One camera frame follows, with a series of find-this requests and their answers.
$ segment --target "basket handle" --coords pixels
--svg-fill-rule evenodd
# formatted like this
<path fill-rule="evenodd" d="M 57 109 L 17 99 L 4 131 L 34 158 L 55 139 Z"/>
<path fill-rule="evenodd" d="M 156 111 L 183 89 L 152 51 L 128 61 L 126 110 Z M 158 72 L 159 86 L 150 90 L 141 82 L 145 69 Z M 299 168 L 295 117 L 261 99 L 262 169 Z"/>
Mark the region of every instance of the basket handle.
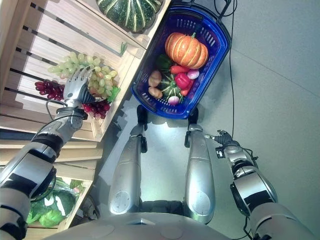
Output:
<path fill-rule="evenodd" d="M 208 14 L 213 16 L 218 23 L 222 23 L 221 19 L 224 16 L 224 14 L 226 13 L 226 11 L 227 11 L 230 3 L 231 3 L 231 0 L 224 0 L 224 1 L 225 1 L 225 5 L 224 5 L 224 7 L 222 9 L 222 12 L 220 13 L 219 16 L 214 14 L 214 12 L 212 12 L 210 9 L 206 8 L 205 6 L 202 6 L 200 4 L 195 3 L 195 0 L 189 0 L 189 1 L 173 0 L 172 2 L 178 2 L 178 3 L 180 2 L 182 4 L 185 4 L 185 5 L 189 6 L 189 7 L 195 6 L 195 7 L 199 8 L 199 9 L 201 9 L 202 11 L 207 12 Z"/>

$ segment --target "robot leg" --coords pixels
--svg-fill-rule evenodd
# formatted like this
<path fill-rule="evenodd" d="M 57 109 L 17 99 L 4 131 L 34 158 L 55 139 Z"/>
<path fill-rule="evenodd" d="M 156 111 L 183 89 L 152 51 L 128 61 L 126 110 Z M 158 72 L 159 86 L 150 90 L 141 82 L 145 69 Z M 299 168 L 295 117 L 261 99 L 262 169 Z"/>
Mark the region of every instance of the robot leg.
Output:
<path fill-rule="evenodd" d="M 147 129 L 147 111 L 137 109 L 138 124 L 131 130 L 116 166 L 109 192 L 108 207 L 111 214 L 137 212 L 140 205 L 141 167 L 140 153 L 147 152 L 144 132 Z"/>
<path fill-rule="evenodd" d="M 186 171 L 183 214 L 207 224 L 214 216 L 216 200 L 211 160 L 200 125 L 189 124 L 185 146 L 190 147 L 190 153 Z"/>

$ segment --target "green squash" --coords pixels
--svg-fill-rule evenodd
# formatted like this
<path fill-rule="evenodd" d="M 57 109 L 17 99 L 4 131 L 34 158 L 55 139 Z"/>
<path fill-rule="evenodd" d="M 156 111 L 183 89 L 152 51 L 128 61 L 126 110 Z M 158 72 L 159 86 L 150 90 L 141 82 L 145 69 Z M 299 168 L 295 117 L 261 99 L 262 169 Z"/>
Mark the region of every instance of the green squash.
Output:
<path fill-rule="evenodd" d="M 120 27 L 133 33 L 149 28 L 163 0 L 96 0 L 100 11 Z"/>

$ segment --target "pumpkin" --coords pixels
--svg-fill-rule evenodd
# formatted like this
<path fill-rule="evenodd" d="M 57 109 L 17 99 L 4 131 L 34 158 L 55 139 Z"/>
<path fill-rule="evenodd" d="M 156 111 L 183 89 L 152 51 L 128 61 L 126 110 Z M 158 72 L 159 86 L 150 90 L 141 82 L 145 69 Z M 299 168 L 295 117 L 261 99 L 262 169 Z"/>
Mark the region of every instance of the pumpkin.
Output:
<path fill-rule="evenodd" d="M 179 32 L 171 33 L 165 41 L 165 52 L 174 62 L 189 69 L 199 69 L 208 60 L 207 47 L 199 42 L 196 33 L 187 36 Z"/>
<path fill-rule="evenodd" d="M 133 33 L 149 28 L 163 0 L 96 0 L 100 11 L 120 27 Z"/>

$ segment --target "blue plastic basket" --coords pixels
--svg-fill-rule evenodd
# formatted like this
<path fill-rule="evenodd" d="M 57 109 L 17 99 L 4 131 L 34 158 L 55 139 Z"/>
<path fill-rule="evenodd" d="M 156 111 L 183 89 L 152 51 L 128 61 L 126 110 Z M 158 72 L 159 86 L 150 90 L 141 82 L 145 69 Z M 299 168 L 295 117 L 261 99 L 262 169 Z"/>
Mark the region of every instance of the blue plastic basket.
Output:
<path fill-rule="evenodd" d="M 158 55 L 165 53 L 165 41 L 174 32 L 186 35 L 196 33 L 196 38 L 206 45 L 209 52 L 208 60 L 199 69 L 200 75 L 188 95 L 176 106 L 169 105 L 164 99 L 155 99 L 148 92 L 148 78 L 156 69 L 155 60 Z M 156 115 L 170 119 L 186 119 L 201 100 L 230 47 L 230 35 L 221 23 L 221 17 L 197 4 L 173 4 L 163 17 L 134 77 L 132 93 L 146 109 Z"/>

